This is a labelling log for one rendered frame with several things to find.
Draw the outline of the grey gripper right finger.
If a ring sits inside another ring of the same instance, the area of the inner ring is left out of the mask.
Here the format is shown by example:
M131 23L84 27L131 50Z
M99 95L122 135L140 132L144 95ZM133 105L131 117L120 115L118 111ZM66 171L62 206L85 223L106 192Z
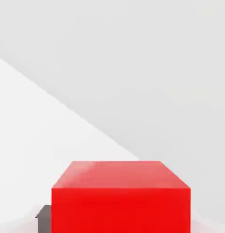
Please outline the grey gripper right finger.
M191 233L217 233L196 211L191 213Z

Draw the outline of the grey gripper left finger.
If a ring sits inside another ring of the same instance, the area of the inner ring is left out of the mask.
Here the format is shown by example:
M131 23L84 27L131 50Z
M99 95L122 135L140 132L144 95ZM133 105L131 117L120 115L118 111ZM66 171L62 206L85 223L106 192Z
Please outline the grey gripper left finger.
M23 223L19 233L51 233L51 205L44 205L33 219Z

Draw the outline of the small red cube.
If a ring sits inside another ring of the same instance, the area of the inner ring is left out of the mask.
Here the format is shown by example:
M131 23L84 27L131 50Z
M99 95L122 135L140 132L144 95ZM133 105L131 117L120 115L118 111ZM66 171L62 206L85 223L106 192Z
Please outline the small red cube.
M51 233L190 229L190 187L159 161L73 161L51 189Z

